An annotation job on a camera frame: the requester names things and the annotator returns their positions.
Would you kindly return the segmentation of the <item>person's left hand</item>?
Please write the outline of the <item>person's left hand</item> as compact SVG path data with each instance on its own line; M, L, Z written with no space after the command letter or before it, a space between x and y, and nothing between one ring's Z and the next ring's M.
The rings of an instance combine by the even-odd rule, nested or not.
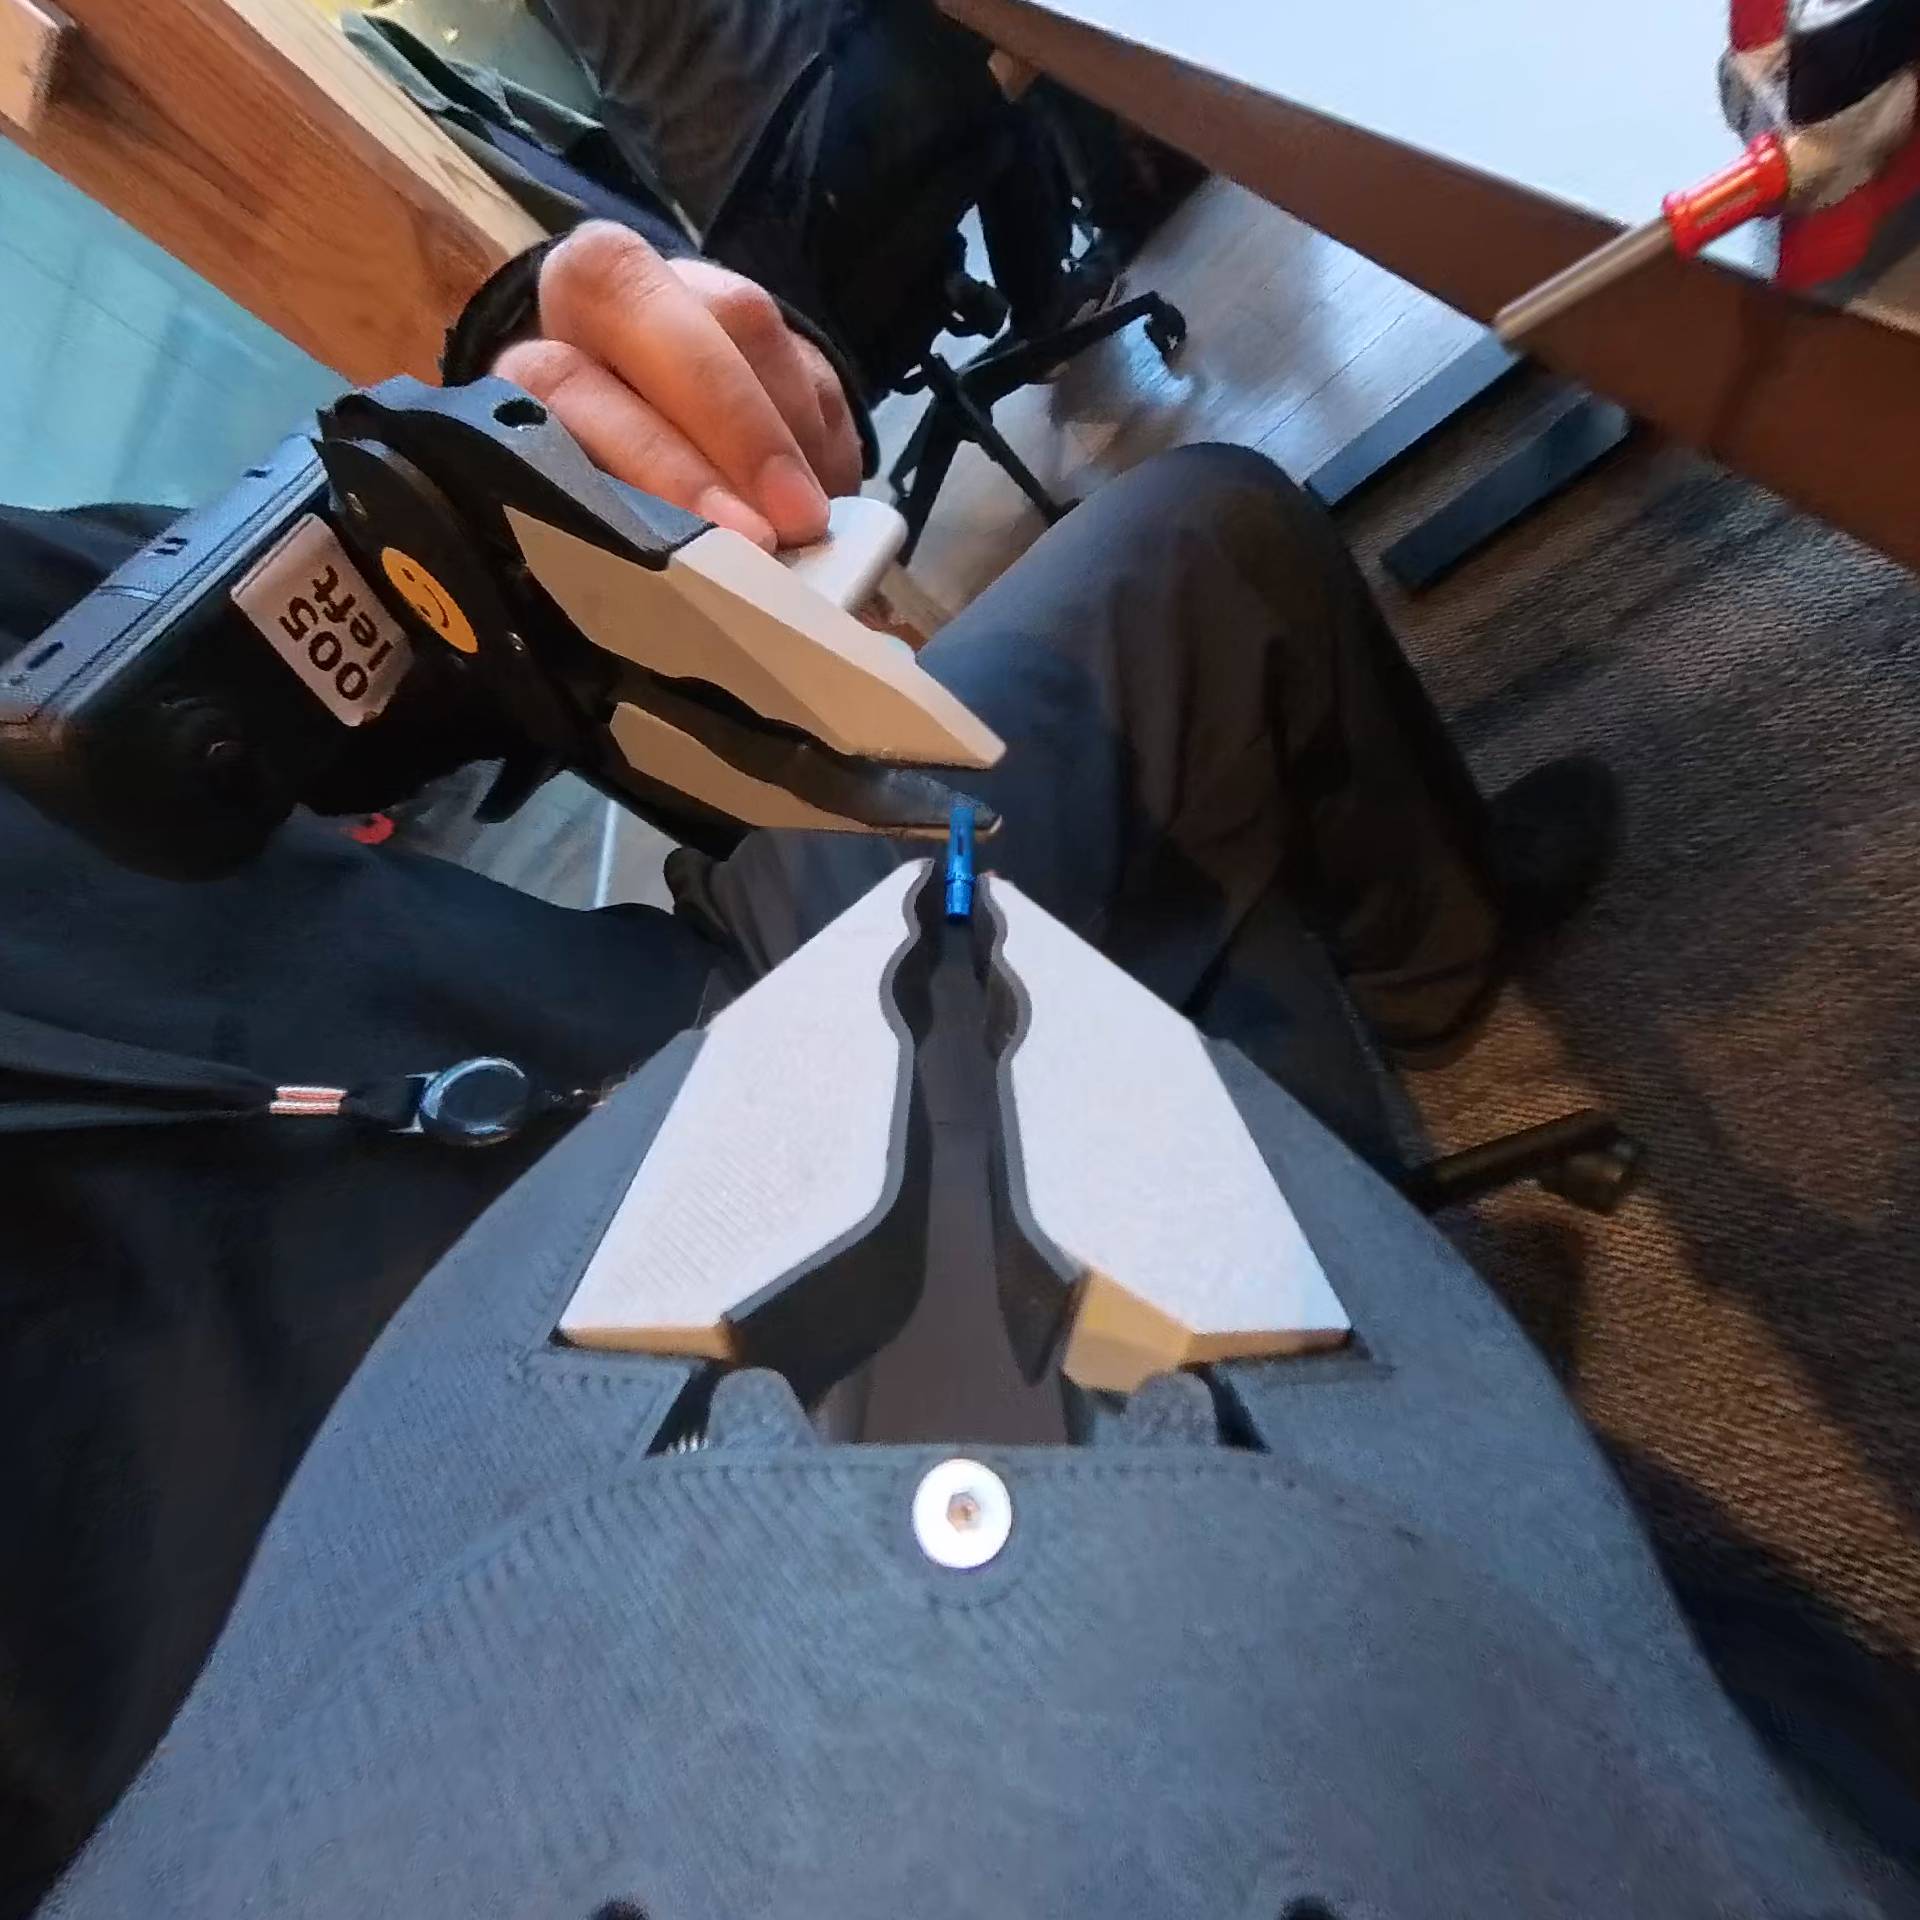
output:
M823 540L832 501L859 490L856 402L756 282L586 221L543 255L533 293L486 370L619 483L766 550Z

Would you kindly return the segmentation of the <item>wooden beam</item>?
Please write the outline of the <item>wooden beam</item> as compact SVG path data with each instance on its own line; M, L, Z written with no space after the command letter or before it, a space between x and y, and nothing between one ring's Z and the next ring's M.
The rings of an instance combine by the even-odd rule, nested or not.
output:
M5 134L348 384L540 224L319 5L5 1Z

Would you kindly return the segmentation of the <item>black badge reel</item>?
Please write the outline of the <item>black badge reel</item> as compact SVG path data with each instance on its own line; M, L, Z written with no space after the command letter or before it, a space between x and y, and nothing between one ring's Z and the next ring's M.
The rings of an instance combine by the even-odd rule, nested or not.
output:
M429 1138L456 1149L511 1143L544 1123L596 1111L610 1081L549 1088L508 1056L468 1056L450 1066L363 1079L353 1088L283 1085L264 1112L346 1122L361 1132Z

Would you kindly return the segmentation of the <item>toy brick race car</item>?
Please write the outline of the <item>toy brick race car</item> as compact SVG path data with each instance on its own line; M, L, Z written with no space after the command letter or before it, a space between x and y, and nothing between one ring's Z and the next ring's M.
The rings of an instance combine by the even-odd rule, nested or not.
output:
M1522 296L1494 331L1517 348L1664 255L1695 258L1769 224L1772 282L1828 293L1859 277L1918 187L1914 1L1730 1L1720 115L1744 141L1712 174Z

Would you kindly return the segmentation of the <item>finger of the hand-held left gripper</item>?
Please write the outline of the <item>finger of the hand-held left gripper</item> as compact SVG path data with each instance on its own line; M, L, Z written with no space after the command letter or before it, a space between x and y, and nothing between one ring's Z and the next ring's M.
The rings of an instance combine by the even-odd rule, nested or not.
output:
M504 516L533 578L605 654L713 684L844 756L986 770L1005 751L909 650L734 528L649 569L513 507Z
M942 836L960 780L1002 760L1002 738L950 696L853 696L805 722L660 696L617 702L610 735L635 771L743 826L871 836Z

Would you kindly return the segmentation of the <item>office chair base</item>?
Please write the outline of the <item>office chair base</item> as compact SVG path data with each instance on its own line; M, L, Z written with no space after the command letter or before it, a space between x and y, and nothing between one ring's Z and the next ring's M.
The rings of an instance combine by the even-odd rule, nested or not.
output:
M945 331L981 337L983 348L963 363L925 348L897 384L901 395L927 398L921 419L887 474L905 521L901 559L916 553L950 464L967 444L1016 483L1044 525L1056 525L1069 510L998 429L994 407L1005 398L1049 381L1080 354L1133 322L1163 363L1172 363L1184 351L1186 313L1157 291L1126 296L1118 287L1123 266L1114 247L1093 227L1086 227L1086 236L1087 247L1067 255L1053 270L1033 320L1016 318L994 283L972 274L950 277Z

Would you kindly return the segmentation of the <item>black chair lever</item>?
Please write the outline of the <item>black chair lever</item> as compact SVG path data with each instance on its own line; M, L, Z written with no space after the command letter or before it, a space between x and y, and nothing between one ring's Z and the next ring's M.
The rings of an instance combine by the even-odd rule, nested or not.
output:
M1406 1167L1398 1187L1425 1215L1517 1185L1539 1185L1567 1206L1609 1215L1632 1194L1644 1156L1644 1142L1614 1115L1577 1111Z

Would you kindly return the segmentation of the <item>person's black jacket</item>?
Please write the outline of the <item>person's black jacket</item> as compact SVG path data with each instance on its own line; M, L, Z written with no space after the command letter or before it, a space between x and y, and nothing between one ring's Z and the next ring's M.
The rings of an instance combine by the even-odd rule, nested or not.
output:
M508 1056L610 1081L715 951L292 819L137 876L5 787L5 1013L275 1085ZM191 1690L372 1339L561 1123L483 1149L344 1122L88 1127L3 1149L3 1898L29 1914Z

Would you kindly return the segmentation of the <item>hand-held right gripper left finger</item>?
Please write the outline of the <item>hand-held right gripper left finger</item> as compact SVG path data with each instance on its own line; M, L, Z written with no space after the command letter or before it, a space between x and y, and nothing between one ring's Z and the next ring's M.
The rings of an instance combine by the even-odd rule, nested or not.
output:
M695 1036L564 1342L777 1372L817 1402L907 1322L930 1138L899 970L933 862L901 862Z

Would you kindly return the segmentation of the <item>black desk foot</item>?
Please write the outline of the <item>black desk foot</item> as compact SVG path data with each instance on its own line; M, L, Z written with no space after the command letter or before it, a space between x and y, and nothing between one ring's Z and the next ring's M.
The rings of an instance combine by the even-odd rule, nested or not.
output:
M1462 424L1520 372L1522 355L1494 331L1398 398L1372 426L1322 459L1305 490L1328 510L1357 501L1368 485L1414 459L1436 434ZM1632 442L1637 421L1617 402L1579 390L1535 424L1520 444L1486 473L1454 490L1381 550L1384 575L1406 592L1425 592L1452 575L1490 543L1517 528L1556 495L1589 477Z

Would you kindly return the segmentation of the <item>person's dark shoe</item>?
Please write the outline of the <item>person's dark shoe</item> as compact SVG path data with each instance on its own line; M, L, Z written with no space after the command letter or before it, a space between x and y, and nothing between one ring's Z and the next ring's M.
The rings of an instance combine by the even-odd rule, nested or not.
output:
M1595 898L1620 810L1620 780L1592 755L1548 760L1482 802L1482 859L1512 945L1552 937Z

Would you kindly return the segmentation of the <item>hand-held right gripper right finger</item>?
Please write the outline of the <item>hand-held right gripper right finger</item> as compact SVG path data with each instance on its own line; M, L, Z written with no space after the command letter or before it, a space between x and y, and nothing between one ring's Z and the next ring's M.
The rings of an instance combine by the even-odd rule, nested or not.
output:
M1348 1313L1199 1030L1016 884L983 879L981 907L1021 1370L1128 1394L1341 1346Z

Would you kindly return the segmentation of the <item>person's trousers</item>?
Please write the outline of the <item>person's trousers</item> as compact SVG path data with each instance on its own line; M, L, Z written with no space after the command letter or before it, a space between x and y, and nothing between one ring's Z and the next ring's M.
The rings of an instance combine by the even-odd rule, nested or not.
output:
M986 853L1122 970L1194 1005L1269 907L1393 1050L1500 987L1474 780L1331 516L1186 444L1098 487L920 664L1005 742Z

